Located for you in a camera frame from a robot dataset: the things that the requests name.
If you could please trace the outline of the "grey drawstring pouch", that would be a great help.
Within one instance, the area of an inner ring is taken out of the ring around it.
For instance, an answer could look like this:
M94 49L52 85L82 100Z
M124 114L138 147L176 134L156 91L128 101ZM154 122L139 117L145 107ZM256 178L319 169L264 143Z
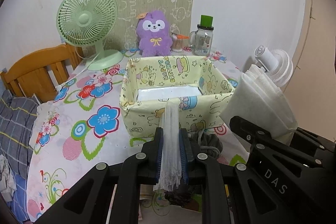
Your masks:
M189 133L189 139L191 142L197 143L201 153L219 159L223 145L215 134L207 134L204 130L199 130Z

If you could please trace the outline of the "white standing fan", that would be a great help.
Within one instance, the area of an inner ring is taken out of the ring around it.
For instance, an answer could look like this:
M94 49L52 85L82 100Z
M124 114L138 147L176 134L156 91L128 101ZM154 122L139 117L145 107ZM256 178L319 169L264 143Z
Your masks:
M288 83L294 70L288 53L280 49L269 50L266 46L260 45L255 49L254 56L276 86L281 88Z

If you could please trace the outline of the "white mesh cloth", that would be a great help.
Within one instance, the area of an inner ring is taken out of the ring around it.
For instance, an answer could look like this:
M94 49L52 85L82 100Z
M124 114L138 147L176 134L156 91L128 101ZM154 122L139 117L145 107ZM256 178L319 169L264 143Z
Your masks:
M172 192L179 187L182 178L179 149L179 107L177 104L167 102L160 125L163 126L163 149L159 179L153 189Z

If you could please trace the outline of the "cotton swab container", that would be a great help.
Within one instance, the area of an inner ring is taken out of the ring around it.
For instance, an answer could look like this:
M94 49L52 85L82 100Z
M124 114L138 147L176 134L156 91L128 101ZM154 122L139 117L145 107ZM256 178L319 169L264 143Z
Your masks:
M181 52L183 50L183 39L178 36L172 36L173 44L171 46L171 50L173 52Z

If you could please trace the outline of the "purple plush toy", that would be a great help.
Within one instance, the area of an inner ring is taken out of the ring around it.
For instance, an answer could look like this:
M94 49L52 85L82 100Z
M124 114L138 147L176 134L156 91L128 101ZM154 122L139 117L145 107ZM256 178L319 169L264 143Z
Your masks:
M143 57L171 55L170 24L162 11L148 12L138 21L136 32Z

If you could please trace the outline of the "glass mason jar mug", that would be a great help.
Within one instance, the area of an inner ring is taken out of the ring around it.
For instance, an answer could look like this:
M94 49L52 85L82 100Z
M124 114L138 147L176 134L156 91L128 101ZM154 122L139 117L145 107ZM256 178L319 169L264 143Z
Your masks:
M197 25L197 30L190 32L189 46L193 55L208 56L213 41L213 27Z

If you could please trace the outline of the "floral tablecloth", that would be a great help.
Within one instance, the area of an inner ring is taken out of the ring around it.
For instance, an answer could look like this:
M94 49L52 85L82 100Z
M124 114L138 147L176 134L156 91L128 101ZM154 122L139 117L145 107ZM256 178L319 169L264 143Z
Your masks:
M65 195L90 169L100 162L119 164L141 151L154 138L129 135L120 108L120 92L131 58L141 58L138 50L126 51L123 60L103 70L75 69L70 80L55 97L49 110L41 113L36 125L34 154L27 180L27 212L31 221L43 220L51 206ZM219 52L208 57L236 87L240 71ZM224 124L204 129L223 144L222 164L246 162L248 152Z

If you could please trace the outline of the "wooden chair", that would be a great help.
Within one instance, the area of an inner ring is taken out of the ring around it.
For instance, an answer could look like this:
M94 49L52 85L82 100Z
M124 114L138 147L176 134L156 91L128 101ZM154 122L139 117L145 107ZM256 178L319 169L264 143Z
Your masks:
M8 72L1 72L1 80L16 97L36 95L42 102L51 101L57 92L48 70L57 84L64 83L69 77L66 62L75 69L81 62L77 54L82 52L68 44L35 51L18 60Z

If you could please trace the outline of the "grey plaid bedding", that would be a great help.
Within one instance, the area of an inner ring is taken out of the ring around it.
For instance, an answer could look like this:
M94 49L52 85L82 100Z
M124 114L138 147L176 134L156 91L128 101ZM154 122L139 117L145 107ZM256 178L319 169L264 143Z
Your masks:
M1 155L14 175L17 189L7 205L18 223L29 221L26 189L33 148L29 141L37 118L34 98L15 97L9 90L1 95Z

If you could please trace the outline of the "yellow cartoon fabric storage box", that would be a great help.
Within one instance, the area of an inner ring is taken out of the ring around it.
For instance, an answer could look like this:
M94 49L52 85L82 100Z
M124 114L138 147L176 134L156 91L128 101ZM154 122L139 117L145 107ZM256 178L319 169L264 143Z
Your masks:
M167 103L178 107L178 125L187 131L220 127L220 114L234 87L202 56L131 58L120 92L123 122L130 136L155 132Z

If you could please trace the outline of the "green desk fan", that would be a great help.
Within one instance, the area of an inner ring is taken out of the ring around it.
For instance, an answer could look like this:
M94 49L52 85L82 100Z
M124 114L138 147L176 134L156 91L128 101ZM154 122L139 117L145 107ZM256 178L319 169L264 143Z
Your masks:
M95 47L96 54L85 65L90 71L98 71L123 59L120 51L104 48L117 16L116 0L63 0L56 15L56 27L67 44L77 48Z

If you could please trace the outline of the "green cup on jar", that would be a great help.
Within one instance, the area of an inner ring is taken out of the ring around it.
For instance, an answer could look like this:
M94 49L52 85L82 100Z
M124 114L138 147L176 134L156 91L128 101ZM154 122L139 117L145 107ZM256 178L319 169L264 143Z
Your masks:
M200 25L205 28L213 27L213 17L209 15L201 15Z

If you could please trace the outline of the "patterned cardboard backboard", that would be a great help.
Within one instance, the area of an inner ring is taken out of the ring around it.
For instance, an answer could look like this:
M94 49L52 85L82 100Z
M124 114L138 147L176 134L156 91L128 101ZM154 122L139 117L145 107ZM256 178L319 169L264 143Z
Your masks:
M170 24L170 32L188 35L191 31L193 0L116 0L118 18L106 38L106 50L131 50L138 47L136 27L139 14L159 10Z

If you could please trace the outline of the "beige door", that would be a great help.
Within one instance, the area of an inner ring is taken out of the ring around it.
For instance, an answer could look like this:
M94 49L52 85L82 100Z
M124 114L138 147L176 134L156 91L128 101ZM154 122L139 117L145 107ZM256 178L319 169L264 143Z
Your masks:
M283 91L299 127L335 141L335 0L306 0Z

